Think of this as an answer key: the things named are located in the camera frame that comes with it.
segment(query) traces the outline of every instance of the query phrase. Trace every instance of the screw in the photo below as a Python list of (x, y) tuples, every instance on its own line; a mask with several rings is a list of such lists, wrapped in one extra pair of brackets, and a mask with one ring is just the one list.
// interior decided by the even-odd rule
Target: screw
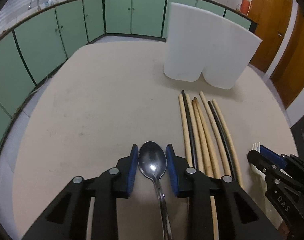
[(110, 168), (109, 173), (114, 175), (114, 174), (118, 174), (119, 173), (119, 169), (118, 168)]
[(232, 177), (228, 176), (228, 175), (225, 175), (223, 177), (223, 180), (226, 182), (226, 183), (230, 183), (232, 181)]
[(189, 168), (187, 168), (187, 173), (188, 174), (194, 174), (194, 173), (196, 173), (196, 169), (194, 169), (192, 167), (189, 167)]
[(79, 184), (82, 180), (83, 178), (81, 176), (76, 176), (73, 178), (73, 183)]

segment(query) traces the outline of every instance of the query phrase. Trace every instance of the beige tabletop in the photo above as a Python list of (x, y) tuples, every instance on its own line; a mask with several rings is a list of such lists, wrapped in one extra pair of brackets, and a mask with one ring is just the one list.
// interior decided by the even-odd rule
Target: beige tabletop
[[(74, 177), (99, 176), (146, 141), (173, 144), (185, 156), (178, 95), (202, 90), (220, 105), (239, 157), (245, 190), (260, 205), (260, 183), (246, 154), (254, 142), (281, 154), (297, 154), (281, 109), (260, 77), (246, 67), (223, 90), (171, 80), (163, 73), (165, 43), (111, 42), (80, 48), (40, 98), (24, 134), (14, 172), (13, 210), (22, 236)], [(173, 238), (186, 238), (187, 200), (176, 199), (168, 174), (161, 179)], [(162, 239), (156, 193), (137, 170), (129, 199), (117, 199), (119, 239)], [(280, 223), (276, 216), (275, 225)]]

